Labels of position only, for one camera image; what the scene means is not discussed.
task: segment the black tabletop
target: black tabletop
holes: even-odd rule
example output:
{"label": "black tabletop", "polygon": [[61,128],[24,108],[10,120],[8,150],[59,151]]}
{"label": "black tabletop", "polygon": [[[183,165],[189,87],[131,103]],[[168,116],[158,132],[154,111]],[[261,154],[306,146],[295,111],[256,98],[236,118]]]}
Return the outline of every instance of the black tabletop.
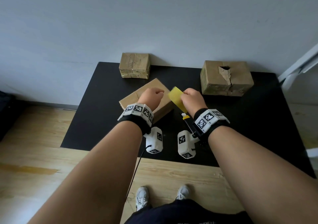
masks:
{"label": "black tabletop", "polygon": [[[121,78],[118,67],[118,63],[98,63],[61,147],[91,150],[116,124],[123,111],[118,102],[154,78],[170,90],[177,86],[201,91],[198,68],[151,66],[146,80]],[[207,106],[224,114],[241,134],[315,177],[276,75],[252,72],[252,77],[254,86],[243,97],[204,95]],[[162,130],[163,151],[145,151],[143,158],[218,167],[211,150],[198,143],[194,158],[187,160],[178,154],[177,134],[187,127],[176,106],[154,126]],[[139,156],[145,145],[143,138]]]}

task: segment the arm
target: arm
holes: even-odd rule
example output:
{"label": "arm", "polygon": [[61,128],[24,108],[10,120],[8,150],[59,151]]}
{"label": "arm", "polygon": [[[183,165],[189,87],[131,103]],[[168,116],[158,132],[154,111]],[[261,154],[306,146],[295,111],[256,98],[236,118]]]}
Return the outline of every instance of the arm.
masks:
{"label": "arm", "polygon": [[[191,116],[207,108],[201,94],[187,89],[182,100]],[[278,155],[220,126],[210,148],[226,180],[256,223],[317,223],[318,185]]]}
{"label": "arm", "polygon": [[[163,90],[147,89],[139,103],[152,111]],[[119,223],[142,139],[133,122],[117,124],[79,162],[29,224]]]}

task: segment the hand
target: hand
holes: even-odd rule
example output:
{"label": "hand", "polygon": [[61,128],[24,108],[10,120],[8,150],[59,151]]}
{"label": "hand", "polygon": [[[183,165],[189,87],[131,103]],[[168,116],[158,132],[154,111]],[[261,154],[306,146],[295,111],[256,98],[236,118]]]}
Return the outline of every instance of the hand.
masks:
{"label": "hand", "polygon": [[163,98],[164,90],[153,87],[145,90],[139,100],[138,103],[146,104],[152,111],[154,111],[160,104],[161,99]]}
{"label": "hand", "polygon": [[194,117],[197,110],[208,108],[201,93],[192,88],[188,88],[184,91],[184,94],[181,95],[181,100],[191,117]]}

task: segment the cardboard box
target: cardboard box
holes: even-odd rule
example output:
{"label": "cardboard box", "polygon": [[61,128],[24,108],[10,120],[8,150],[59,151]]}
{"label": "cardboard box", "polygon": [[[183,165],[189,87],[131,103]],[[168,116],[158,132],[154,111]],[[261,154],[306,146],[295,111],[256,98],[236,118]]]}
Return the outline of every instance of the cardboard box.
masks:
{"label": "cardboard box", "polygon": [[170,100],[168,96],[170,91],[157,78],[153,79],[152,81],[142,86],[138,90],[134,91],[133,93],[131,93],[124,99],[120,100],[119,101],[120,106],[122,107],[122,109],[126,109],[127,105],[138,102],[141,94],[146,89],[152,88],[152,87],[158,87],[164,90],[163,98],[161,99],[159,106],[153,111],[153,114],[154,114],[153,124],[154,124],[163,116],[165,116],[167,113],[169,113],[174,107],[173,102]]}
{"label": "cardboard box", "polygon": [[254,85],[245,61],[205,61],[200,78],[205,95],[241,97]]}
{"label": "cardboard box", "polygon": [[122,78],[149,79],[149,54],[122,53],[119,71]]}

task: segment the sneaker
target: sneaker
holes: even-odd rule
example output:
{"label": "sneaker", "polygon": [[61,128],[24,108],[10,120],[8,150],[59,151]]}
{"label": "sneaker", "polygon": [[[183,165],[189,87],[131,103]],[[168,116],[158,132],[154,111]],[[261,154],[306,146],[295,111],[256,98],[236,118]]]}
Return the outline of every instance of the sneaker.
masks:
{"label": "sneaker", "polygon": [[148,205],[148,189],[145,186],[139,187],[136,194],[136,207],[137,211],[139,211],[141,208]]}
{"label": "sneaker", "polygon": [[181,186],[178,190],[178,196],[176,198],[176,200],[184,200],[184,199],[188,199],[190,196],[190,189],[188,186],[184,185]]}

